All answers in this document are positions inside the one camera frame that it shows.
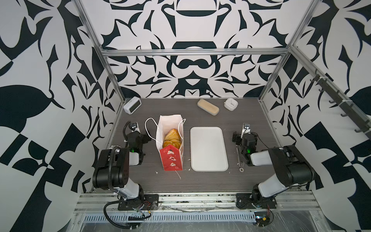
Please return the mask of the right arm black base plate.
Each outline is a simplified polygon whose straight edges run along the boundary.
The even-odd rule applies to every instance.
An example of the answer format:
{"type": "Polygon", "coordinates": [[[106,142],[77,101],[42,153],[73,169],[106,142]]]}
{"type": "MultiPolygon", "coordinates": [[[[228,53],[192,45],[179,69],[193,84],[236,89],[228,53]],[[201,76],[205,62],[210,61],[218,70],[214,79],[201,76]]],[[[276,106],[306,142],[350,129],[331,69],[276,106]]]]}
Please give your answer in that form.
{"type": "Polygon", "coordinates": [[[259,193],[237,193],[236,207],[238,209],[276,209],[274,197],[264,198],[259,193]]]}

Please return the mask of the white red paper bag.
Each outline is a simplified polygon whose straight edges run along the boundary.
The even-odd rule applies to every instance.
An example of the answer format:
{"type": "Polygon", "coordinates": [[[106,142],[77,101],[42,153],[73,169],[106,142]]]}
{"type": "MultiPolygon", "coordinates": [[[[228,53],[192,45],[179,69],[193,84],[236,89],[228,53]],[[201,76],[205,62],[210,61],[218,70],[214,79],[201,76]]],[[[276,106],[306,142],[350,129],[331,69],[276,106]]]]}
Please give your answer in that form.
{"type": "Polygon", "coordinates": [[[184,153],[184,119],[181,115],[160,116],[158,121],[153,118],[148,118],[145,121],[145,129],[149,137],[155,141],[157,151],[159,152],[161,163],[164,171],[182,171],[183,170],[183,153],[184,153]],[[147,128],[149,121],[154,122],[156,126],[156,133],[154,136],[150,135],[147,128]],[[172,130],[177,129],[181,136],[181,147],[177,149],[172,145],[163,148],[165,142],[164,137],[172,130]]]}

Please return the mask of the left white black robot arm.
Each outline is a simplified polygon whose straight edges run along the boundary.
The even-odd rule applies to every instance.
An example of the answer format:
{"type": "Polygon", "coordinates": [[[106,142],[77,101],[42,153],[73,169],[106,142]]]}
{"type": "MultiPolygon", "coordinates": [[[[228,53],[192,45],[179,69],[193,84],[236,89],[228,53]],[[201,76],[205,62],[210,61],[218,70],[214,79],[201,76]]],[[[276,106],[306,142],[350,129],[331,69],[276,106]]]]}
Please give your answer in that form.
{"type": "Polygon", "coordinates": [[[145,154],[143,145],[151,141],[146,134],[131,132],[125,137],[124,147],[113,146],[102,150],[92,177],[93,187],[116,193],[122,200],[135,206],[144,202],[143,188],[129,178],[129,168],[141,165],[145,154]]]}

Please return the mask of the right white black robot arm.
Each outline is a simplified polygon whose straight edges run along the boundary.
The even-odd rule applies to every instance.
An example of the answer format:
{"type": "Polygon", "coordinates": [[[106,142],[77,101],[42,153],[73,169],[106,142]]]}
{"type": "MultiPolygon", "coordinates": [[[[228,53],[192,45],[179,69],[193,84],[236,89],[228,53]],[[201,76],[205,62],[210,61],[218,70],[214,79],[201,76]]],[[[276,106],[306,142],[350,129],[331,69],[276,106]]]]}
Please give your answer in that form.
{"type": "Polygon", "coordinates": [[[234,132],[232,141],[236,144],[239,171],[245,165],[250,167],[272,166],[274,174],[256,184],[251,193],[236,194],[239,209],[275,208],[275,197],[291,187],[302,187],[316,176],[313,167],[294,145],[268,148],[258,152],[259,136],[252,132],[234,132]]]}

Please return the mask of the yellow fake pastry bread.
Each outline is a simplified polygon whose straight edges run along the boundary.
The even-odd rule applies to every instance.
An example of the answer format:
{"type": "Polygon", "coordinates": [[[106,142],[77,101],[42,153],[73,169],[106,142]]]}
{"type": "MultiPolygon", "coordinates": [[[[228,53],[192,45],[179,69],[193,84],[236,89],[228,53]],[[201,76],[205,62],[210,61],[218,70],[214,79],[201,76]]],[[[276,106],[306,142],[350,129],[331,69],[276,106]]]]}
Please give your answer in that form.
{"type": "Polygon", "coordinates": [[[163,148],[169,146],[169,145],[172,145],[173,147],[177,148],[177,149],[180,149],[181,147],[181,141],[180,140],[177,140],[177,139],[172,139],[172,140],[167,140],[163,143],[163,148]]]}

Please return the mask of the brown fake croissant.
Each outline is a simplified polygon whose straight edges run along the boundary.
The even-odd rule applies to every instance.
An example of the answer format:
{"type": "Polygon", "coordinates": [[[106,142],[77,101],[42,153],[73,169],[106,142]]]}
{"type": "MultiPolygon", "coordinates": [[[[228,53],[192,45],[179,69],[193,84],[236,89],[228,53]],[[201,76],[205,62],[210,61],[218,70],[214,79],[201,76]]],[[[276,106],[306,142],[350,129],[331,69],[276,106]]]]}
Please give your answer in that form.
{"type": "Polygon", "coordinates": [[[181,141],[181,136],[177,129],[170,130],[164,137],[165,141],[178,140],[181,141]]]}

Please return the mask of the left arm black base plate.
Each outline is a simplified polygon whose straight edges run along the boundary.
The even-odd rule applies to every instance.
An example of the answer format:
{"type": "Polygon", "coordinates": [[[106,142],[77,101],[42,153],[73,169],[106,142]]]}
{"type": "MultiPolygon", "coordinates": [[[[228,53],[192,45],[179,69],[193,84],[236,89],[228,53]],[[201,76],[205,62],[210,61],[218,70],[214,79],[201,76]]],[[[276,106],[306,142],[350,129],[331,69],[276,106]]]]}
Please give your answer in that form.
{"type": "Polygon", "coordinates": [[[144,194],[135,199],[124,200],[119,203],[119,211],[129,211],[139,208],[140,210],[154,210],[157,209],[159,202],[158,194],[144,194]]]}

